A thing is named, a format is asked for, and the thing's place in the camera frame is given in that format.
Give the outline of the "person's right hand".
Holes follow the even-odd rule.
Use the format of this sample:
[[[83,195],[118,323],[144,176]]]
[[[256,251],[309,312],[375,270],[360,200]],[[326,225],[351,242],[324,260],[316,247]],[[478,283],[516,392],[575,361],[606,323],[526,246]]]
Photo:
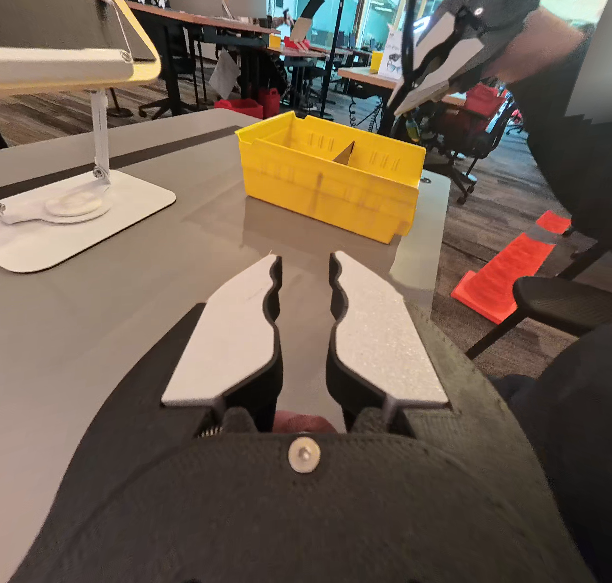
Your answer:
[[[504,83],[520,81],[564,59],[584,39],[582,31],[539,7],[486,72]]]

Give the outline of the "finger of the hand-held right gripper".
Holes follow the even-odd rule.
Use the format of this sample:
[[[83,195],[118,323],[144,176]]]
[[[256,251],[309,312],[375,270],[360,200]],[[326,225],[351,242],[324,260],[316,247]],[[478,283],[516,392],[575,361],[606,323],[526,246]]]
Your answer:
[[[414,71],[425,74],[432,72],[442,64],[450,49],[460,39],[478,38],[478,11],[461,7],[457,13],[446,12],[433,24],[419,40],[414,57]],[[458,78],[478,68],[478,55],[471,60],[459,73],[452,78]]]
[[[402,61],[402,82],[398,82],[392,92],[392,114],[394,116],[401,116],[412,110],[417,106],[419,99],[427,99],[432,97],[436,91],[448,89],[450,79],[484,49],[484,43],[480,38],[460,39],[452,46],[442,64],[432,72],[425,74],[424,80],[418,86],[415,86],[414,79],[423,76],[423,73],[417,74],[411,69],[413,49],[413,40],[403,38],[402,55],[406,58]]]

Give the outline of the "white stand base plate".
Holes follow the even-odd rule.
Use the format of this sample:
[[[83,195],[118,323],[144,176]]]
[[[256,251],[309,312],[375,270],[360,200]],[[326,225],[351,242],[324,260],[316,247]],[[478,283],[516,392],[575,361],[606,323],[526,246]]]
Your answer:
[[[1,194],[3,269],[27,274],[52,268],[176,201],[174,192],[111,168],[111,88],[83,89],[91,105],[92,166],[31,190]]]

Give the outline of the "yellow plastic bin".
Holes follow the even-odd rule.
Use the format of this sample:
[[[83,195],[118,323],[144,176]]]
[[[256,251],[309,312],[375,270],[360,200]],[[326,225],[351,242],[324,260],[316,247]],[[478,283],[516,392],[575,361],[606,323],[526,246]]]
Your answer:
[[[424,147],[295,112],[236,136],[247,196],[383,244],[409,233]]]

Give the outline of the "orange traffic cone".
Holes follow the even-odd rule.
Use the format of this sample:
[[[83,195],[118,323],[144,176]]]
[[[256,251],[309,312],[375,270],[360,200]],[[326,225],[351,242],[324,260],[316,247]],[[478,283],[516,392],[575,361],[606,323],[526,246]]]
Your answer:
[[[451,297],[499,325],[517,309],[514,283],[538,272],[570,225],[570,219],[545,212],[483,268],[465,273]]]

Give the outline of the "person's right forearm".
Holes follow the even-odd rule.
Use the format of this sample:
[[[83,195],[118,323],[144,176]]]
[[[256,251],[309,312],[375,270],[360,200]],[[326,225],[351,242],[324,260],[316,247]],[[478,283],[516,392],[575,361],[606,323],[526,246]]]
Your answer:
[[[579,233],[611,249],[611,123],[565,115],[592,37],[509,88],[532,157],[556,200]]]

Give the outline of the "background wooden desk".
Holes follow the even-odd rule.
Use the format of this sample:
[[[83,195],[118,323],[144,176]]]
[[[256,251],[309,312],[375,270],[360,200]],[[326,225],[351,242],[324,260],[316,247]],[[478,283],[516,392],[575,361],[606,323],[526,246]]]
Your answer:
[[[140,105],[138,114],[142,118],[147,118],[148,112],[153,109],[156,112],[151,118],[156,120],[166,113],[182,115],[208,108],[203,65],[196,64],[197,57],[202,59],[202,52],[201,48],[194,47],[195,39],[221,47],[254,49],[266,48],[270,36],[280,36],[276,29],[253,23],[179,12],[133,1],[127,1],[127,5],[157,48],[162,63],[160,78],[164,81],[167,94],[164,99]],[[190,78],[193,82],[195,104],[188,104],[181,98],[179,81],[182,77]]]
[[[368,66],[343,67],[337,74],[348,82],[349,90],[356,91],[360,97],[380,96],[388,99],[395,87],[395,80],[372,73]]]

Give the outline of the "red plastic bin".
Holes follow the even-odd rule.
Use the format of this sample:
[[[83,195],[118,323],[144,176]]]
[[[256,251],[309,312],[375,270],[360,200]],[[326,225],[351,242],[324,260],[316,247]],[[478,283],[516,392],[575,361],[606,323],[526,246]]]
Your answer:
[[[280,112],[281,94],[276,88],[259,88],[257,102],[261,107],[262,119],[275,117]]]
[[[264,118],[263,106],[254,99],[220,99],[214,102],[216,109],[230,110],[249,117],[262,120]]]

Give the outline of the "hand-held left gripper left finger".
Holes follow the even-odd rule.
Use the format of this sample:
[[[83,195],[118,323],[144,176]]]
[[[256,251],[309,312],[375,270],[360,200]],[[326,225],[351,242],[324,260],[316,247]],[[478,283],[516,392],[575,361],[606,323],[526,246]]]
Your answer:
[[[283,384],[279,330],[281,257],[269,254],[208,299],[162,395],[167,407],[275,403]]]

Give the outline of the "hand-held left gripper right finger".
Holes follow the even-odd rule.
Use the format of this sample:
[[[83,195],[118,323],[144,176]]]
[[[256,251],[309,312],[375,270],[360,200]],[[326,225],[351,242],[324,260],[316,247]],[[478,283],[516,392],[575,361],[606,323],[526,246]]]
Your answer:
[[[450,413],[450,398],[412,314],[392,284],[344,251],[331,252],[327,390],[350,431],[365,409],[406,431],[410,413]]]

